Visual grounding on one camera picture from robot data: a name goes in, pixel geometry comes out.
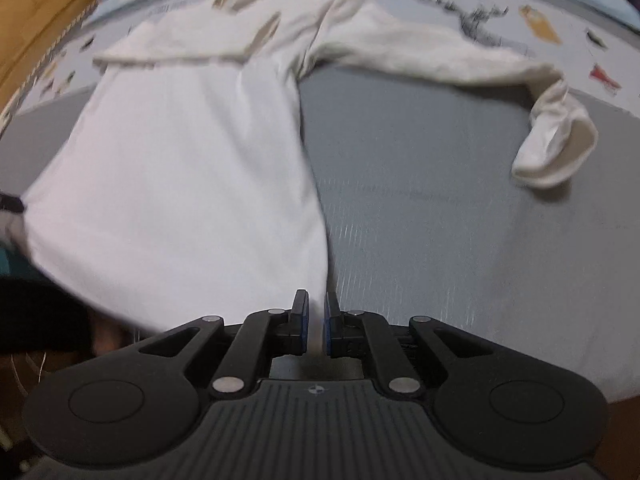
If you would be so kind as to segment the white long-sleeve shirt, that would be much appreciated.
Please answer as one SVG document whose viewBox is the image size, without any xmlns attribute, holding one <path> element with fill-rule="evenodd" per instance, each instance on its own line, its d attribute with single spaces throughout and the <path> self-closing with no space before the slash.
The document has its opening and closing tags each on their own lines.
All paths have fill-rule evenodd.
<svg viewBox="0 0 640 480">
<path fill-rule="evenodd" d="M 560 70 L 374 0 L 209 2 L 146 21 L 94 58 L 104 74 L 70 136 L 1 216 L 3 244 L 112 318 L 163 332 L 242 320 L 303 289 L 322 336 L 326 225 L 300 140 L 297 83 L 320 61 L 440 84 L 524 84 L 512 164 L 568 180 L 598 133 Z"/>
</svg>

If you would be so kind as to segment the printed deer bed sheet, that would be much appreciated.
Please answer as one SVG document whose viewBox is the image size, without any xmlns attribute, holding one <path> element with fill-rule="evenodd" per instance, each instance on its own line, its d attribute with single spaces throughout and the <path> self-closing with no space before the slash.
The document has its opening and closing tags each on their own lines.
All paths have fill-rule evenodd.
<svg viewBox="0 0 640 480">
<path fill-rule="evenodd" d="M 141 22 L 200 1 L 144 0 L 89 23 L 97 2 L 54 40 L 2 110 L 2 122 L 84 91 L 99 78 L 93 55 Z M 485 46 L 550 62 L 572 87 L 630 114 L 639 110 L 639 26 L 631 28 L 575 0 L 376 0 L 406 21 L 446 26 Z"/>
</svg>

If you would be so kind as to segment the wooden headboard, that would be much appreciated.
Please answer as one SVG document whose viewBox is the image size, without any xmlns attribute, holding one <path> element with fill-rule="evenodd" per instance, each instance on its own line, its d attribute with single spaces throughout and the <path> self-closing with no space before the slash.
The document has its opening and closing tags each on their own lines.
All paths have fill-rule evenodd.
<svg viewBox="0 0 640 480">
<path fill-rule="evenodd" d="M 93 0 L 1 0 L 1 104 Z"/>
</svg>

